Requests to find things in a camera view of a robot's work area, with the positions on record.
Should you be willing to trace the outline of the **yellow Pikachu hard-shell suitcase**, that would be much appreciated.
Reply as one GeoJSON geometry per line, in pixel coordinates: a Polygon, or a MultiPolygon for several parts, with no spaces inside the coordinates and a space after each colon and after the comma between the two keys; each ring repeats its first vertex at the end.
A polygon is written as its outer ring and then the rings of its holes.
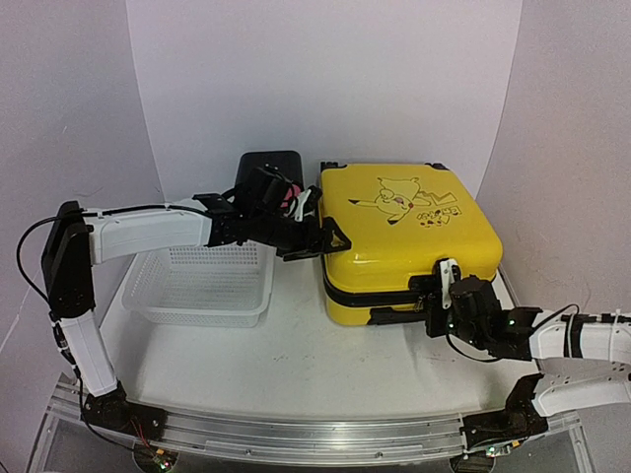
{"type": "Polygon", "coordinates": [[[415,308],[428,295],[409,279],[454,259],[462,277],[495,278],[503,246],[456,174],[440,164],[324,164],[319,216],[333,218],[351,249],[321,258],[326,313],[369,325],[372,307],[415,308]]]}

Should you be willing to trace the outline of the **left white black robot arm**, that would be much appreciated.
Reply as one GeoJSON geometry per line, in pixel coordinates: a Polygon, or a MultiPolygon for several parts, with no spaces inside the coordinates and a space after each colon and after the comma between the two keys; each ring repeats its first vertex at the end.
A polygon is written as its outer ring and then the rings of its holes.
{"type": "Polygon", "coordinates": [[[50,219],[40,264],[53,336],[78,381],[81,420],[92,429],[159,439],[167,418],[164,409],[132,400],[116,371],[97,316],[98,267],[159,250],[246,242],[284,261],[350,249],[334,220],[315,216],[318,200],[310,188],[288,205],[230,192],[197,194],[191,204],[88,209],[63,203],[50,219]]]}

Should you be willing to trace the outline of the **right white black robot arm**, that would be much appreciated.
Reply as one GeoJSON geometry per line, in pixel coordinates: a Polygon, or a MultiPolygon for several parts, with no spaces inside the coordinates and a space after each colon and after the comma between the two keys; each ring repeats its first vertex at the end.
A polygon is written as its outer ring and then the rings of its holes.
{"type": "Polygon", "coordinates": [[[490,282],[474,276],[430,294],[415,308],[370,311],[372,325],[422,321],[473,362],[533,362],[505,404],[463,417],[465,449],[493,456],[547,432],[551,417],[630,400],[630,316],[620,310],[585,313],[577,304],[556,310],[505,309],[490,282]]]}

